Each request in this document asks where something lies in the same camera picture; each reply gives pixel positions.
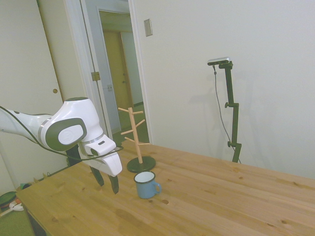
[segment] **wooden mug tree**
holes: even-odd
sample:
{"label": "wooden mug tree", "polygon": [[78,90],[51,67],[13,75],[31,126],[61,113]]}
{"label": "wooden mug tree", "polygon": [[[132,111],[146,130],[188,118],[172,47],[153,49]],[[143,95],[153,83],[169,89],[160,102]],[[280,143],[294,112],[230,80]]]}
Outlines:
{"label": "wooden mug tree", "polygon": [[118,110],[129,113],[130,123],[131,123],[131,130],[123,132],[123,133],[121,133],[121,135],[133,132],[134,140],[132,140],[132,139],[130,139],[128,137],[125,137],[125,139],[127,139],[127,140],[129,140],[129,141],[134,143],[134,145],[136,147],[137,155],[138,155],[138,158],[134,158],[134,159],[132,159],[131,161],[128,162],[127,169],[130,172],[133,172],[133,173],[139,173],[139,172],[142,172],[142,171],[148,171],[148,170],[153,169],[154,166],[156,165],[156,161],[154,160],[154,158],[152,158],[150,156],[142,156],[141,155],[141,150],[140,150],[140,146],[141,145],[149,145],[149,143],[146,143],[146,144],[145,143],[139,143],[138,133],[137,133],[137,127],[139,125],[141,125],[143,122],[145,122],[145,119],[143,119],[142,121],[140,121],[137,124],[136,124],[136,122],[134,120],[134,115],[141,114],[141,113],[143,113],[143,111],[133,112],[132,107],[129,107],[128,110],[123,109],[123,108],[118,108]]}

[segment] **wooden table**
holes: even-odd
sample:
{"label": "wooden table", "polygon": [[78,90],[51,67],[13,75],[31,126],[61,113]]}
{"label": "wooden table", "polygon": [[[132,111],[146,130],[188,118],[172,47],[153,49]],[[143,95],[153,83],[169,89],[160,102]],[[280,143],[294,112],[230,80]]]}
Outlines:
{"label": "wooden table", "polygon": [[148,145],[162,193],[144,200],[123,146],[117,195],[83,163],[17,195],[53,236],[315,236],[313,179]]}

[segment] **mug handle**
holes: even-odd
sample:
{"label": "mug handle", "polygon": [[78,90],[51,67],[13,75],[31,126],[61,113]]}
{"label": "mug handle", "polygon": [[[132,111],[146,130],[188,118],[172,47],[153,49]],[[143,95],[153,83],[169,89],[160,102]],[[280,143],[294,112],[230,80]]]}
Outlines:
{"label": "mug handle", "polygon": [[156,183],[156,182],[154,182],[153,184],[156,185],[156,186],[158,186],[158,191],[156,191],[156,189],[155,189],[156,193],[161,193],[161,192],[162,192],[162,187],[161,187],[161,185],[160,185],[159,183]]}

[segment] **mug rim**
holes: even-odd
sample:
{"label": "mug rim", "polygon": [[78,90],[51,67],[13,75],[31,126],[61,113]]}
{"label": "mug rim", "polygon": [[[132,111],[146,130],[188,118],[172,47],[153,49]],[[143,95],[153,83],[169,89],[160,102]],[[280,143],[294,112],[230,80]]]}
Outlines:
{"label": "mug rim", "polygon": [[[139,174],[141,174],[141,173],[145,173],[145,172],[151,172],[151,173],[154,175],[153,178],[152,178],[151,180],[149,180],[149,181],[146,181],[146,182],[138,182],[138,181],[136,181],[136,176],[139,175]],[[145,183],[150,183],[150,182],[152,182],[153,180],[155,180],[155,178],[156,178],[156,174],[155,174],[154,172],[152,172],[152,171],[141,171],[141,172],[137,173],[137,174],[133,177],[133,180],[134,180],[136,183],[145,184]]]}

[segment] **mug tree base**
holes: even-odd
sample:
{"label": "mug tree base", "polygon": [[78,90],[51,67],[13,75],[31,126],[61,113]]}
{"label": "mug tree base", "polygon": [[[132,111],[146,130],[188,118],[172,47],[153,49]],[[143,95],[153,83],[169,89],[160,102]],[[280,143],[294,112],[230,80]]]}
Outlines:
{"label": "mug tree base", "polygon": [[149,171],[156,166],[156,161],[153,157],[150,156],[143,156],[142,157],[143,163],[139,163],[138,158],[134,158],[131,161],[128,162],[127,164],[127,169],[130,172],[133,173],[139,173],[143,171]]}

